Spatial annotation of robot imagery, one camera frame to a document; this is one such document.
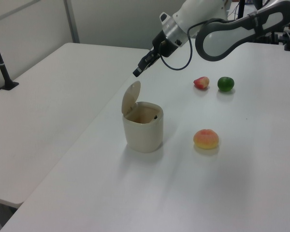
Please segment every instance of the white wall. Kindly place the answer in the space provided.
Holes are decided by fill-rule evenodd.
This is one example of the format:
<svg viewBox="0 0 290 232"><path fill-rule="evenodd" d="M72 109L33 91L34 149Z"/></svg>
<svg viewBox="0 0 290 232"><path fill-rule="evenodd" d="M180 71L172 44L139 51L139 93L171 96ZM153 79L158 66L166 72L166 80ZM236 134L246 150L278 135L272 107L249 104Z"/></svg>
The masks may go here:
<svg viewBox="0 0 290 232"><path fill-rule="evenodd" d="M68 42L63 0L41 0L0 20L0 51L12 80Z"/></svg>
<svg viewBox="0 0 290 232"><path fill-rule="evenodd" d="M150 49L161 31L159 16L177 12L185 0L70 0L79 40Z"/></svg>

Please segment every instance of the green fruit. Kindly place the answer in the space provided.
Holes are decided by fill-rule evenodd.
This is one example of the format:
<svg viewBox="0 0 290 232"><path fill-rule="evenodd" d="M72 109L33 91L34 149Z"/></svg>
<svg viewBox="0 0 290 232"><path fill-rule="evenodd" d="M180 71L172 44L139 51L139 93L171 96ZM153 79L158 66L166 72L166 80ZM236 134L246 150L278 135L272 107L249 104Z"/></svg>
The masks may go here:
<svg viewBox="0 0 290 232"><path fill-rule="evenodd" d="M234 80L230 77L222 77L218 80L218 88L220 91L228 92L234 87Z"/></svg>

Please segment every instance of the toy peach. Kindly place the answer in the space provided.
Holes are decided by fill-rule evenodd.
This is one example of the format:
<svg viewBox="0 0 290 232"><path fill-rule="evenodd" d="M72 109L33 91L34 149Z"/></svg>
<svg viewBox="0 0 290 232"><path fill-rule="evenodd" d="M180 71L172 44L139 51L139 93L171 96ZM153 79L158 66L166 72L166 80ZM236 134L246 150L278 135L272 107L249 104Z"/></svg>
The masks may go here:
<svg viewBox="0 0 290 232"><path fill-rule="evenodd" d="M206 89L209 85L209 79L207 76L200 77L194 80L194 86L198 89Z"/></svg>
<svg viewBox="0 0 290 232"><path fill-rule="evenodd" d="M203 129L194 135L193 141L199 148L213 149L218 146L219 137L213 130Z"/></svg>

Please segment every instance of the toy fruit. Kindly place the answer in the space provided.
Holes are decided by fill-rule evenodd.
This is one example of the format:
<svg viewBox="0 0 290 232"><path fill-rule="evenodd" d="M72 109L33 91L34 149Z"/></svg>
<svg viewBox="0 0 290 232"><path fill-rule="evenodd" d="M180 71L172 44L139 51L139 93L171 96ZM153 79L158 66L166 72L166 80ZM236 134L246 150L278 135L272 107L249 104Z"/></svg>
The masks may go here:
<svg viewBox="0 0 290 232"><path fill-rule="evenodd" d="M203 76L203 77L200 77L200 78L194 80L193 83L194 83L196 88L205 89L206 87L208 87L209 79L208 79L208 77Z"/></svg>
<svg viewBox="0 0 290 232"><path fill-rule="evenodd" d="M203 129L194 135L193 141L199 148L213 149L218 146L219 137L213 130Z"/></svg>
<svg viewBox="0 0 290 232"><path fill-rule="evenodd" d="M218 88L220 91L228 92L234 87L234 80L230 77L222 77L218 80Z"/></svg>

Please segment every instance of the small apple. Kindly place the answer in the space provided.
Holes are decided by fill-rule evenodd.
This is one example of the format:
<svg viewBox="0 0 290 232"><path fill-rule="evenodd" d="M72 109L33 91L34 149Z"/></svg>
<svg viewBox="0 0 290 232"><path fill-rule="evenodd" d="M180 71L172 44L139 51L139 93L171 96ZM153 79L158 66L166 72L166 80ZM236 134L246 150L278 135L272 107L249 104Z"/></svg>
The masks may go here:
<svg viewBox="0 0 290 232"><path fill-rule="evenodd" d="M198 89L205 89L208 87L209 79L206 76L200 77L199 79L194 80L194 86Z"/></svg>

